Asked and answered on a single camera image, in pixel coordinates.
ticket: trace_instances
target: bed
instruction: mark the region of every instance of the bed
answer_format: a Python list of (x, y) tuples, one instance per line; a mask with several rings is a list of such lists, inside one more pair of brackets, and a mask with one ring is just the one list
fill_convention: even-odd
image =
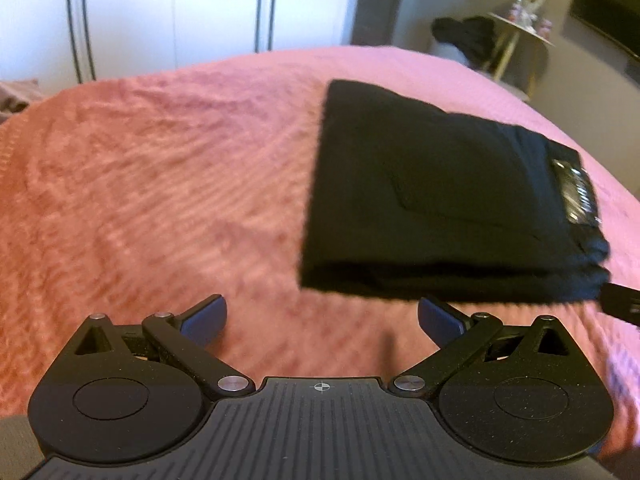
[[(436, 350), (416, 306), (301, 290), (297, 268), (322, 101), (355, 79), (580, 148), (483, 76), (392, 47), (270, 52), (65, 90), (0, 127), (0, 416), (29, 396), (79, 323), (228, 302), (212, 346), (265, 376), (389, 378)], [(580, 150), (611, 244), (640, 288), (640, 203)], [(564, 323), (607, 385), (603, 454), (640, 445), (640, 337), (594, 302), (462, 304), (506, 324)]]

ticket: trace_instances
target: wardrobe door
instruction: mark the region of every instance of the wardrobe door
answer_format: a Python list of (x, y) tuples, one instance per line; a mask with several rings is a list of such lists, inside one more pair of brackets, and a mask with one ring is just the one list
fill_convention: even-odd
[(275, 0), (273, 50), (347, 44), (357, 0)]
[(257, 49), (258, 0), (175, 0), (178, 66)]
[(2, 0), (0, 78), (37, 78), (45, 94), (77, 84), (66, 0)]
[(86, 10), (98, 79), (175, 67), (174, 0), (86, 0)]

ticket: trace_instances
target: crosshair marking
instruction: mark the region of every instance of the crosshair marking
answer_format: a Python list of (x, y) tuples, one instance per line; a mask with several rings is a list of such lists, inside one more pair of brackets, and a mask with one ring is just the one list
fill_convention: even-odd
[(327, 383), (318, 383), (318, 384), (314, 384), (312, 388), (317, 390), (318, 392), (325, 392), (329, 388), (333, 388), (333, 386), (329, 386)]

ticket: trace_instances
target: metal rivet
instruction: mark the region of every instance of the metal rivet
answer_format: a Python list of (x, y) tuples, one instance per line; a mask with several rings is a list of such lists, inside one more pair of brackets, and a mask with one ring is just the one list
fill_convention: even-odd
[(239, 375), (228, 375), (218, 381), (218, 387), (226, 392), (239, 392), (248, 385), (248, 379)]
[(394, 381), (396, 388), (406, 392), (417, 392), (424, 388), (424, 379), (417, 375), (401, 375)]

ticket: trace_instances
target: circular knob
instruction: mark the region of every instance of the circular knob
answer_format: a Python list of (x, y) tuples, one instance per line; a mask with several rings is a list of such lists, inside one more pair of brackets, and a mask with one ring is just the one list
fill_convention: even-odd
[(74, 396), (83, 415), (96, 420), (116, 420), (131, 416), (145, 407), (149, 390), (144, 384), (121, 377), (98, 379), (85, 384)]
[(569, 404), (569, 397), (560, 386), (534, 377), (504, 381), (495, 389), (494, 399), (503, 411), (525, 420), (560, 415)]

